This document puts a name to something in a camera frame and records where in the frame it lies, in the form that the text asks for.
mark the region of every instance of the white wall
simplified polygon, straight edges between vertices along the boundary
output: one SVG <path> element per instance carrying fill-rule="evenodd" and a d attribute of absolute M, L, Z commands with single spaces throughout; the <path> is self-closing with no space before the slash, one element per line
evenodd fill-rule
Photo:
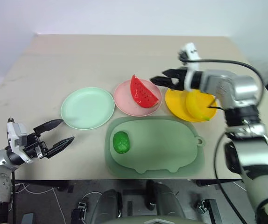
<path fill-rule="evenodd" d="M 0 78 L 35 33 L 229 36 L 268 82 L 267 0 L 0 0 Z"/>

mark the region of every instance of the toy fruit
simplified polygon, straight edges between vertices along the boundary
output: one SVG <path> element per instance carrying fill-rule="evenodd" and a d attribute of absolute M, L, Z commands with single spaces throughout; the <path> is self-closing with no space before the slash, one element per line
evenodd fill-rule
<path fill-rule="evenodd" d="M 130 90 L 134 101 L 141 107 L 150 108 L 159 102 L 159 99 L 136 77 L 136 75 L 132 76 Z"/>
<path fill-rule="evenodd" d="M 123 154 L 130 150 L 130 140 L 128 134 L 125 132 L 117 132 L 113 136 L 113 148 L 119 153 Z"/>
<path fill-rule="evenodd" d="M 186 97 L 187 110 L 196 119 L 210 120 L 212 118 L 210 115 L 214 109 L 208 108 L 212 102 L 214 106 L 217 106 L 214 96 L 201 93 L 199 90 L 188 92 Z"/>

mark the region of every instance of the plate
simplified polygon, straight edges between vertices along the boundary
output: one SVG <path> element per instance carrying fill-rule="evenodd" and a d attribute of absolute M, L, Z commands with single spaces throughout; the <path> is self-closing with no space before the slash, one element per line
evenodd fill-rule
<path fill-rule="evenodd" d="M 115 89 L 113 95 L 116 106 L 125 114 L 135 117 L 144 117 L 154 113 L 156 110 L 158 110 L 162 103 L 162 94 L 160 89 L 150 81 L 144 79 L 140 79 L 140 81 L 142 81 L 142 83 L 159 99 L 159 102 L 155 106 L 143 108 L 133 100 L 130 91 L 131 80 L 121 83 Z"/>
<path fill-rule="evenodd" d="M 205 122 L 205 119 L 197 119 L 190 115 L 186 107 L 187 91 L 177 91 L 168 89 L 165 93 L 165 102 L 169 110 L 176 115 L 178 118 L 189 121 L 189 122 Z M 216 114 L 216 109 L 212 109 L 212 113 L 209 115 L 210 118 Z"/>
<path fill-rule="evenodd" d="M 97 87 L 79 89 L 70 94 L 61 106 L 65 123 L 75 129 L 89 130 L 106 123 L 114 111 L 109 92 Z"/>

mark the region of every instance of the green cutting board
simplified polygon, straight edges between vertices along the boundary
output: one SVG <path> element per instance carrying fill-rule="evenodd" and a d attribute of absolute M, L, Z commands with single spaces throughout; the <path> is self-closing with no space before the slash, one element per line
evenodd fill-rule
<path fill-rule="evenodd" d="M 113 148 L 118 131 L 130 139 L 131 148 L 125 154 Z M 204 144 L 190 123 L 174 117 L 119 118 L 107 130 L 106 164 L 120 178 L 184 177 L 203 167 Z"/>

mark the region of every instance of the toy watermelon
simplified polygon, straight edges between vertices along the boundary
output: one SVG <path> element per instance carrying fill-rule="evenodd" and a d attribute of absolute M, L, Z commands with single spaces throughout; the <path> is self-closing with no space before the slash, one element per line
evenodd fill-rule
<path fill-rule="evenodd" d="M 141 107 L 150 108 L 159 102 L 159 99 L 136 77 L 136 75 L 132 76 L 130 90 L 134 101 Z"/>

